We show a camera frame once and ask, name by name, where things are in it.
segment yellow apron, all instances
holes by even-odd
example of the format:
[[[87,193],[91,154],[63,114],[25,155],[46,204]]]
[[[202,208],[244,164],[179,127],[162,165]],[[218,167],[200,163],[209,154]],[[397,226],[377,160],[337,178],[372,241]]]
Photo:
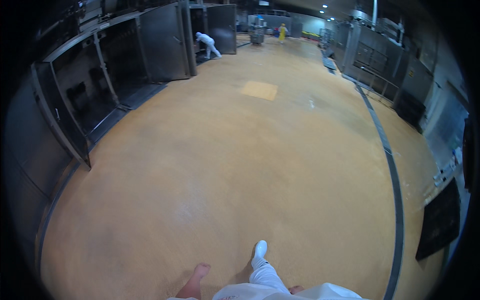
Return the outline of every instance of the yellow apron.
[[[278,36],[279,41],[283,41],[285,39],[285,27],[280,27],[280,35]]]

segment door handle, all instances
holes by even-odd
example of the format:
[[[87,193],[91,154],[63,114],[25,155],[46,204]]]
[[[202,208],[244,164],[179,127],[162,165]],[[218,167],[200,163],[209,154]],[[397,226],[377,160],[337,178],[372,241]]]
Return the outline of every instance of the door handle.
[[[181,41],[176,36],[174,36],[173,38],[181,45]]]

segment white boot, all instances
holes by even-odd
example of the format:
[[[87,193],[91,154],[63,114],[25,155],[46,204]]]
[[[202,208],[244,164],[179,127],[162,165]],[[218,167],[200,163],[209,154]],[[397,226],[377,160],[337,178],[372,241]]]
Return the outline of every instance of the white boot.
[[[267,260],[264,259],[265,253],[267,253],[267,242],[264,240],[261,240],[255,246],[255,254],[253,255],[253,258],[252,258],[253,270],[256,270],[262,265],[268,263]]]

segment person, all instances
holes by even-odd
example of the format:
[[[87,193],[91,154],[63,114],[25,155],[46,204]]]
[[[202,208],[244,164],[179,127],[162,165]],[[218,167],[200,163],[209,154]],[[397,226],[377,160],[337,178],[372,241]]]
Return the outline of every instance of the person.
[[[220,52],[218,52],[218,50],[215,48],[215,41],[211,37],[200,32],[197,32],[195,35],[197,36],[197,41],[202,41],[205,43],[205,45],[207,45],[207,56],[205,58],[208,60],[210,59],[211,51],[216,54],[218,59],[222,58]]]
[[[255,246],[252,258],[253,273],[250,283],[228,285],[213,296],[213,300],[351,300],[362,299],[357,293],[331,283],[324,283],[309,289],[302,286],[286,288],[275,269],[264,259],[267,252],[267,242],[259,241]],[[200,281],[210,272],[210,265],[200,263],[195,267],[193,275],[187,284],[178,292],[177,299],[202,300],[200,295]]]
[[[285,27],[285,23],[282,23],[282,25],[278,28],[278,32],[280,33],[278,35],[278,40],[281,44],[283,44],[283,40],[285,39],[285,33],[288,32],[288,29]]]

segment worker in yellow apron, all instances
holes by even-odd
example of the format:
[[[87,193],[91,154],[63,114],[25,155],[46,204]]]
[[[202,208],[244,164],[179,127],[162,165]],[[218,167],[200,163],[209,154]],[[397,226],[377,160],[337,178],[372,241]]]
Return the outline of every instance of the worker in yellow apron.
[[[285,23],[282,23],[282,25],[278,28],[278,32],[280,33],[280,35],[278,36],[278,40],[281,44],[283,44],[283,40],[285,39],[285,33],[288,32],[288,29],[285,27]]]

